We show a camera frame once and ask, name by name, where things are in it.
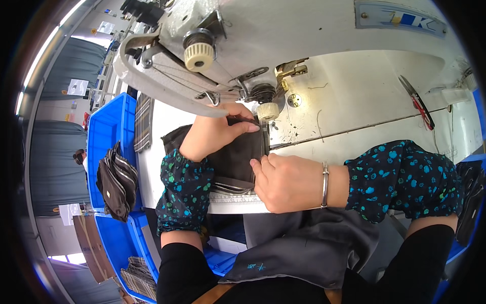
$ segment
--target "hand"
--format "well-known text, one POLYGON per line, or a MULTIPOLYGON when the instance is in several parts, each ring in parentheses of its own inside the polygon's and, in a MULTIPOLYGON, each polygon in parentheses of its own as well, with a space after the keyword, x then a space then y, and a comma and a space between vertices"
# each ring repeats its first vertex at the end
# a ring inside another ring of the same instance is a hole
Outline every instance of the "hand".
MULTIPOLYGON (((320 162, 298 156, 263 156, 252 159, 255 192, 272 213, 318 208, 322 204, 324 176, 320 162)), ((349 193, 346 166, 329 166, 327 205, 345 207, 349 193)))
MULTIPOLYGON (((244 105, 238 103, 220 104, 228 116, 244 117, 253 120, 253 114, 244 105)), ((187 133, 179 152, 187 159, 200 162, 204 157, 231 143, 246 132, 256 132, 260 127, 249 122, 228 125, 226 117, 211 118, 197 116, 187 133)))

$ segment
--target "gray curtain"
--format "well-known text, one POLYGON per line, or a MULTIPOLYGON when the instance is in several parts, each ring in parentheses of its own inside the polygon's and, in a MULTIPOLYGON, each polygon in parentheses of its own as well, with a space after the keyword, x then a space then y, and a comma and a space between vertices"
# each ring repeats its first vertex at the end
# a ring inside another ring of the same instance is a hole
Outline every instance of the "gray curtain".
POLYGON ((58 205, 89 202, 86 172, 72 155, 85 149, 87 133, 75 123, 54 120, 34 122, 30 182, 34 214, 58 215, 58 205))
POLYGON ((62 285, 76 304, 120 304, 120 288, 109 279, 97 283, 87 266, 50 260, 62 285))
POLYGON ((87 80, 94 87, 106 49, 93 42, 69 38, 47 77, 40 100, 76 99, 82 96, 64 95, 71 79, 87 80))

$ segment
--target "silver bracelet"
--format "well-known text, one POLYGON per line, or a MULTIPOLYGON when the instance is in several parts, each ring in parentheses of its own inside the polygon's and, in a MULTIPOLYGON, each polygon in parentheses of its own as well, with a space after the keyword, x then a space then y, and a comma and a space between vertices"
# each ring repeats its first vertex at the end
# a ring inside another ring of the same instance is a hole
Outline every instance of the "silver bracelet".
POLYGON ((322 204, 321 209, 327 208, 328 206, 328 178, 329 178, 329 171, 328 171, 328 163, 327 161, 322 163, 322 175, 324 176, 324 182, 322 185, 322 204))

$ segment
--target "blue floral fabric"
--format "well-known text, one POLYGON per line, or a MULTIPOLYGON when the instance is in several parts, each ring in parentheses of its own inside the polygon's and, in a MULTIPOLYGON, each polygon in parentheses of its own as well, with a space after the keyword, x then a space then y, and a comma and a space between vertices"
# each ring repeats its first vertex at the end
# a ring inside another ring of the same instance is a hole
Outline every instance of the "blue floral fabric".
POLYGON ((166 155, 160 166, 165 189, 156 207, 157 235, 174 230, 201 232, 209 206, 209 188, 214 169, 208 159, 193 162, 178 149, 166 155))
POLYGON ((413 141, 383 143, 345 165, 346 209, 356 210, 371 223, 381 222, 388 209, 404 211, 411 219, 462 211, 464 190, 452 161, 413 141))

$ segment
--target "fingernail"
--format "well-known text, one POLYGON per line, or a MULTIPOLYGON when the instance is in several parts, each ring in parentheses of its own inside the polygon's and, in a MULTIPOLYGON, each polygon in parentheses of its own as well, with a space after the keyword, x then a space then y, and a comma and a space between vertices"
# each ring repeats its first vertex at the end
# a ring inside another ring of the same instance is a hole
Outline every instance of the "fingernail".
POLYGON ((251 126, 248 127, 248 132, 252 133, 252 132, 256 132, 260 130, 260 127, 257 126, 257 125, 254 125, 254 124, 251 124, 251 126))

